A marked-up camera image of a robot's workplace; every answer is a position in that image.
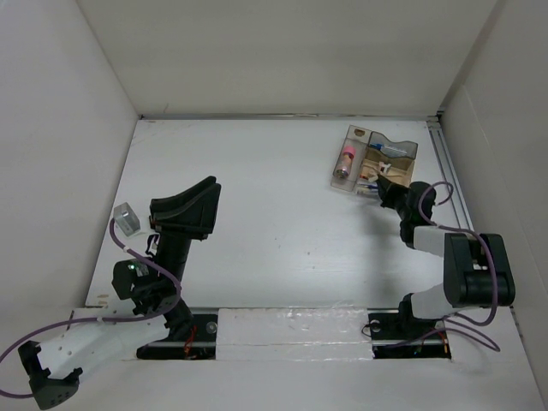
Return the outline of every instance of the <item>screw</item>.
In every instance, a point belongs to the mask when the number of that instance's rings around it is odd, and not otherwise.
[[[217,332],[217,323],[214,321],[210,321],[205,327],[205,331],[207,331],[208,334],[215,334]]]
[[[377,319],[372,319],[369,322],[369,330],[371,330],[371,332],[379,332],[380,331],[380,321],[378,321]]]

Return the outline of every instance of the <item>bottle cap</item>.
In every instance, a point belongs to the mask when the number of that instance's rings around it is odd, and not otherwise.
[[[350,154],[352,158],[356,155],[356,149],[352,146],[346,146],[342,149],[342,154]]]

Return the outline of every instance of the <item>small object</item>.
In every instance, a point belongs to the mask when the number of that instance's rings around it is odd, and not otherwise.
[[[140,230],[139,218],[128,203],[123,203],[114,207],[113,217],[116,225],[120,227],[126,237],[129,237]]]
[[[356,149],[352,146],[345,146],[342,149],[341,157],[335,167],[335,176],[338,178],[347,178],[352,169],[352,160],[356,155]]]
[[[385,145],[380,144],[380,143],[372,143],[369,146],[371,148],[376,148],[377,150],[380,150],[381,152],[391,151],[391,152],[398,152],[398,153],[402,154],[403,156],[408,155],[408,152],[406,152],[405,150],[402,150],[401,148],[395,148],[395,147],[392,147],[392,146],[385,146]]]
[[[378,167],[380,168],[381,173],[387,174],[388,170],[390,169],[391,166],[392,166],[392,164],[390,164],[390,163],[383,163],[382,161],[378,162]]]
[[[360,177],[368,182],[375,182],[378,180],[378,172],[376,170],[368,169],[367,174],[365,176],[361,175]]]
[[[158,250],[158,240],[160,239],[160,234],[151,234],[146,239],[146,251],[145,254],[149,257],[154,257],[152,251]]]
[[[210,321],[205,327],[205,331],[207,331],[208,334],[215,334],[217,332],[217,323],[214,321]]]
[[[358,188],[356,188],[356,193],[359,194],[359,195],[370,195],[370,194],[378,193],[378,190],[374,186],[361,186],[361,185],[358,185]]]
[[[422,340],[422,344],[416,349],[416,351],[414,352],[414,355],[420,354],[420,352],[422,351],[422,348],[423,348],[424,345],[425,345],[425,341],[426,341],[426,339],[425,339],[425,340]]]

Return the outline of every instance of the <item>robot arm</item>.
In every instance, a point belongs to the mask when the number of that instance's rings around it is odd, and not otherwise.
[[[412,324],[421,319],[442,319],[464,309],[489,307],[493,281],[479,242],[467,234],[431,226],[419,213],[420,198],[430,185],[413,182],[406,188],[379,176],[378,187],[381,206],[396,210],[402,218],[400,236],[408,247],[444,259],[443,283],[406,295],[399,306],[402,321]],[[423,212],[428,218],[432,216],[435,199],[436,192],[431,190],[423,200]],[[515,285],[503,238],[494,234],[480,236],[493,257],[498,305],[509,306],[515,298]]]
[[[172,273],[178,282],[182,280],[191,241],[204,240],[213,231],[220,191],[215,177],[208,177],[181,194],[151,201],[150,225],[159,233],[159,242],[156,255],[149,260]],[[128,226],[120,224],[127,231]],[[133,301],[133,314],[144,320],[91,318],[49,341],[28,341],[18,348],[40,409],[68,400],[80,382],[101,364],[168,336],[184,336],[193,327],[193,315],[176,285],[160,275],[154,264],[143,261],[146,260],[116,263],[112,285],[121,300]]]

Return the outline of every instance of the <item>white panel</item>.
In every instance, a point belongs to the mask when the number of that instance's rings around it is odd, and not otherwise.
[[[372,360],[360,330],[367,310],[255,308],[219,310],[217,360]]]
[[[438,284],[443,263],[403,244],[395,211],[330,187],[350,124],[416,141],[414,179],[442,179],[425,122],[140,121],[115,205],[127,201],[145,222],[152,198],[218,178],[215,230],[193,243],[183,277],[191,307],[396,307],[405,294]],[[449,204],[434,218],[456,224]],[[128,239],[136,250],[145,244],[144,236]],[[127,258],[106,235],[88,305],[120,304],[112,267]]]
[[[85,323],[63,330],[58,336],[42,340],[38,359],[49,378],[64,379],[81,368],[81,383],[98,369],[123,357],[134,355],[137,348],[163,340],[170,334],[164,316],[133,323]]]
[[[546,14],[546,2],[504,2],[444,129],[474,225],[504,237],[516,317],[548,404]]]
[[[81,304],[136,114],[74,0],[0,1],[0,305]]]
[[[525,359],[490,363],[481,356],[470,366],[446,360],[125,361],[93,376],[71,402],[68,407],[81,411],[182,404],[210,411],[544,411]]]
[[[140,113],[433,115],[496,0],[79,0]]]
[[[438,257],[443,257],[445,249],[445,233],[448,232],[449,231],[444,231],[438,227],[432,227],[431,225],[417,227],[414,229],[413,247],[415,250],[420,250],[426,253],[432,253]]]

